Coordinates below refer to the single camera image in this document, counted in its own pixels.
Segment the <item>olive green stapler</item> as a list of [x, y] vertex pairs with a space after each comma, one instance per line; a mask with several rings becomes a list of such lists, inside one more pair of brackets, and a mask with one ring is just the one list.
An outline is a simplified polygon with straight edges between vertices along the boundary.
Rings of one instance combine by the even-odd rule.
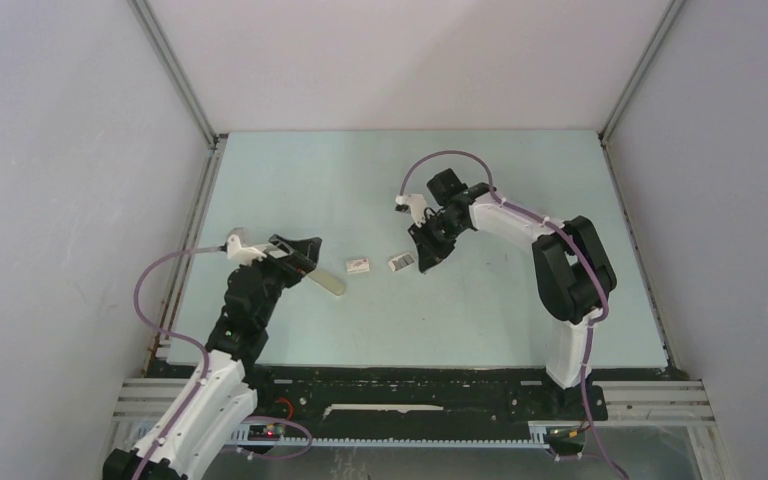
[[325, 269], [317, 268], [306, 276], [307, 279], [319, 285], [336, 297], [343, 296], [346, 291], [344, 282]]

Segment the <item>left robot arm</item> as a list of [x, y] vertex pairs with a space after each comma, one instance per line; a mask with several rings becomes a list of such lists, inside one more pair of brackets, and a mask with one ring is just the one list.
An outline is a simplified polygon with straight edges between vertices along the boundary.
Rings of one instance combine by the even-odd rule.
[[224, 305], [206, 342], [158, 331], [194, 346], [200, 361], [152, 429], [130, 449], [107, 456], [103, 478], [200, 479], [244, 420], [272, 411], [276, 390], [255, 364], [268, 341], [277, 302], [317, 268], [321, 246], [319, 237], [280, 235], [251, 245], [242, 230], [234, 229], [221, 245], [179, 253], [223, 253], [234, 264]]

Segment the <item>staple tray box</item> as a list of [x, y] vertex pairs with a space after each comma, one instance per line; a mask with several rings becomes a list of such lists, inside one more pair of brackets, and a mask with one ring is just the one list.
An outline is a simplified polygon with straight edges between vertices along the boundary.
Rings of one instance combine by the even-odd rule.
[[388, 266], [391, 271], [398, 272], [401, 271], [415, 263], [415, 259], [413, 255], [409, 252], [405, 252], [403, 254], [397, 255], [391, 259], [388, 260]]

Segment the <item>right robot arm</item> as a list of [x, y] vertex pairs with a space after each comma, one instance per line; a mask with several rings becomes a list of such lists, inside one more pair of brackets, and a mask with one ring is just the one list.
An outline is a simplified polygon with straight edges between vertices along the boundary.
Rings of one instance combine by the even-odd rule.
[[555, 318], [541, 392], [545, 411], [566, 418], [582, 403], [578, 385], [589, 374], [592, 330], [602, 320], [617, 278], [593, 223], [540, 216], [502, 197], [488, 182], [463, 183], [446, 169], [427, 183], [438, 207], [421, 194], [400, 192], [396, 208], [412, 218], [408, 233], [420, 272], [439, 265], [466, 231], [492, 234], [531, 253], [540, 301]]

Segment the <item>white staple box sleeve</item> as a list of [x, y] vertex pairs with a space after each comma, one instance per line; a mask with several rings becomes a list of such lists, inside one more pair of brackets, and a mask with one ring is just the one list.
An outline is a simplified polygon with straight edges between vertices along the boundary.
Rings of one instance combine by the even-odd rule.
[[368, 258], [348, 260], [345, 266], [347, 273], [350, 275], [368, 273], [371, 270]]

